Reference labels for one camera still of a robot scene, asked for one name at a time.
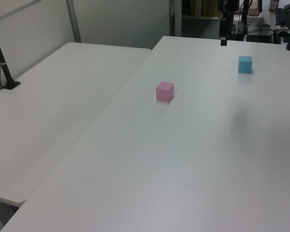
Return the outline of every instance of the tabletop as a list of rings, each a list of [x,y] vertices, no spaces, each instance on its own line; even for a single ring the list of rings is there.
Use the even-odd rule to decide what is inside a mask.
[[[68,43],[0,91],[0,201],[20,206],[149,54]]]
[[[290,51],[163,37],[10,231],[290,232]]]

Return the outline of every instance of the blue cube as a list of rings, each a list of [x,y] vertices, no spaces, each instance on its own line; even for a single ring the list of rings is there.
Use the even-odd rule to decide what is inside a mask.
[[[239,73],[251,73],[252,58],[251,57],[239,57],[238,59],[238,72]]]

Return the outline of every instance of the cube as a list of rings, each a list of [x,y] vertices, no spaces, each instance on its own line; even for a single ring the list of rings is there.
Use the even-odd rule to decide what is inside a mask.
[[[238,72],[251,73],[252,57],[239,57],[238,59]]]
[[[174,97],[174,84],[162,81],[156,88],[157,100],[170,102]]]

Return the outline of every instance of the pink cube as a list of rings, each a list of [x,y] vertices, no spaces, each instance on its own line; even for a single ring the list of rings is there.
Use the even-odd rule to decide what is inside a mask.
[[[170,102],[174,97],[174,84],[162,81],[156,88],[157,100]]]

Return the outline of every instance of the wall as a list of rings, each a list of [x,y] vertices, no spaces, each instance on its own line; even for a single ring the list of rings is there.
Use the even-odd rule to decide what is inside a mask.
[[[170,34],[169,0],[74,0],[83,43],[152,49]]]
[[[74,37],[65,0],[42,0],[0,21],[0,46],[13,79],[67,42]]]

